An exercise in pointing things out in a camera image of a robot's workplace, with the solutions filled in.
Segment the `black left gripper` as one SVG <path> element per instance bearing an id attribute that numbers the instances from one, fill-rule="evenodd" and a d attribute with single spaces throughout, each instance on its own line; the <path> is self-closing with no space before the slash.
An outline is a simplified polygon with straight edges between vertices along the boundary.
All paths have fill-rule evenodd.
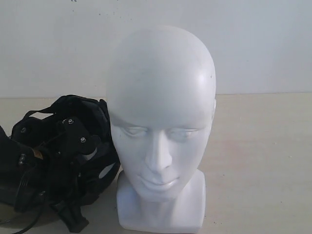
<path id="1" fill-rule="evenodd" d="M 66 118 L 56 123 L 47 147 L 66 161 L 90 160 L 98 152 L 97 139 L 78 118 Z M 53 195 L 46 141 L 46 134 L 30 126 L 14 129 L 10 136 L 0 130 L 0 211 L 22 214 L 49 204 L 68 231 L 78 234 L 89 224 L 81 213 L 80 194 Z"/>

